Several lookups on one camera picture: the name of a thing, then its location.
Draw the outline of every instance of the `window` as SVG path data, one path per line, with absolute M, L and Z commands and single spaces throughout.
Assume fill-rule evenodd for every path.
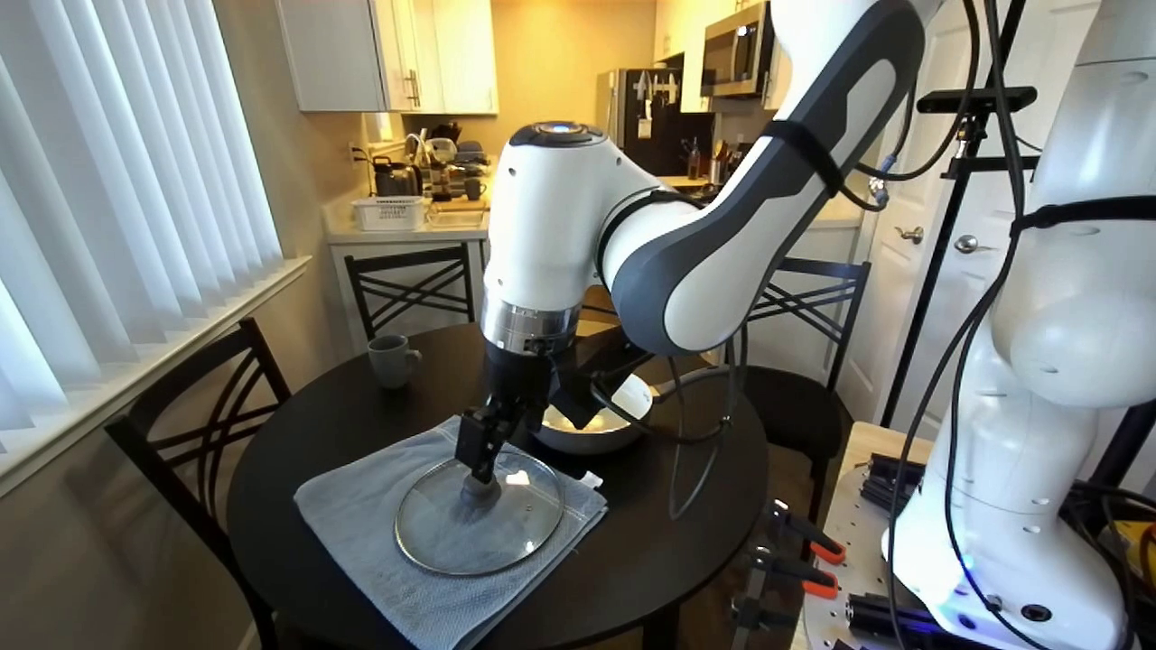
M 0 478 L 280 277 L 214 0 L 0 2 Z

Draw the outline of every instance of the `white cabinet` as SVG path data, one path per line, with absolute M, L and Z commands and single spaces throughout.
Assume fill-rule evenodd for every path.
M 762 112 L 776 112 L 792 85 L 792 58 L 780 40 L 770 40 L 770 67 L 762 75 Z
M 278 0 L 298 112 L 498 112 L 492 0 Z

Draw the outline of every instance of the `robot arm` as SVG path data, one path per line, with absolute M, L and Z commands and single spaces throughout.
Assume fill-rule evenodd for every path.
M 673 197 L 657 176 L 576 122 L 534 122 L 506 146 L 480 325 L 492 385 L 458 437 L 458 460 L 478 479 L 488 479 L 506 437 L 538 426 L 547 400 L 547 382 L 538 378 L 569 354 L 594 273 L 633 347 L 682 354 L 727 344 L 773 262 L 911 90 L 924 43 L 913 2 L 773 7 L 793 84 L 782 120 L 765 125 L 715 201 L 698 209 Z
M 1039 209 L 1015 224 L 1009 277 L 897 524 L 899 581 L 964 640 L 1128 646 L 1118 586 L 1057 510 L 1096 408 L 1156 394 L 1151 23 L 1148 0 L 1100 0 L 1039 155 Z

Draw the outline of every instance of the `black table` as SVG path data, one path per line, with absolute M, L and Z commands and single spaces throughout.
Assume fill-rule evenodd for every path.
M 293 628 L 339 646 L 409 643 L 341 577 L 297 513 L 293 492 L 326 468 L 480 404 L 482 344 L 472 325 L 425 332 L 411 344 L 421 351 L 411 385 L 379 391 L 363 357 L 334 365 L 280 404 L 243 456 L 229 484 L 226 530 L 238 568 Z M 703 424 L 721 400 L 727 378 L 694 382 L 687 410 Z M 694 596 L 744 544 L 765 484 L 762 430 L 747 400 L 740 400 L 698 503 L 673 520 L 676 445 L 663 430 L 673 430 L 676 410 L 676 398 L 659 400 L 652 432 L 600 460 L 565 460 L 534 442 L 515 442 L 563 473 L 600 473 L 610 513 L 482 646 L 563 646 L 639 620 L 647 620 L 647 646 L 673 646 L 680 599 Z M 682 445 L 680 496 L 688 492 L 708 449 Z

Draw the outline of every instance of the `napkin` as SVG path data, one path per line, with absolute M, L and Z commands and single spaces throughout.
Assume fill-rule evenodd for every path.
M 458 419 L 397 442 L 297 487 L 297 510 L 369 602 L 415 646 L 478 646 L 605 513 L 605 499 L 557 478 L 563 520 L 522 564 L 482 577 L 445 577 L 409 564 L 394 543 L 399 496 L 451 460 Z

